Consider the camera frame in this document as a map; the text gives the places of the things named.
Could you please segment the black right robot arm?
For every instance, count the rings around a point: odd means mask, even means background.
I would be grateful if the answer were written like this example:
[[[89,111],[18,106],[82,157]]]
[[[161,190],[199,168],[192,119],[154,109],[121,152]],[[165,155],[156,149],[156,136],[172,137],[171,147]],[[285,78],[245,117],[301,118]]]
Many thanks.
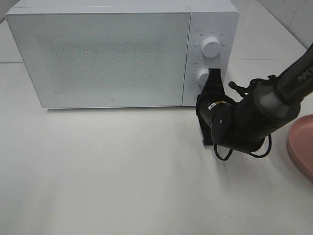
[[[203,145],[247,153],[255,158],[267,156],[271,150],[271,134],[294,120],[300,113],[300,103],[313,91],[313,48],[308,50],[279,76],[252,79],[248,87],[233,81],[229,87],[241,97],[234,101],[224,92],[220,69],[209,69],[208,79],[197,97],[196,115]],[[255,155],[265,139],[269,147]]]

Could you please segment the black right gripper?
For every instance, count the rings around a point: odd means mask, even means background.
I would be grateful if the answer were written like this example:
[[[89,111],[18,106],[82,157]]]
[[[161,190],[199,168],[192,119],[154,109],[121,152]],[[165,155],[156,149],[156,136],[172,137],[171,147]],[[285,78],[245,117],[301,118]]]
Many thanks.
[[[232,133],[232,112],[236,102],[225,95],[221,69],[208,69],[209,75],[197,97],[196,115],[205,146],[235,147],[236,136]]]

